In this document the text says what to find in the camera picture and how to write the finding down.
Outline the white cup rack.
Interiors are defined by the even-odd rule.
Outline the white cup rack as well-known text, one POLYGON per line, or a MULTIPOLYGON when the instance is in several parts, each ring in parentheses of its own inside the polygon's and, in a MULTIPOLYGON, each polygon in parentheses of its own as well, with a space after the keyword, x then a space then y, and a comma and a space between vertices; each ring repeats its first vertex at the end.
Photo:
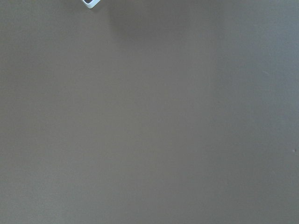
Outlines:
POLYGON ((82 2, 88 9, 92 9, 100 2, 100 0, 82 0, 82 2))

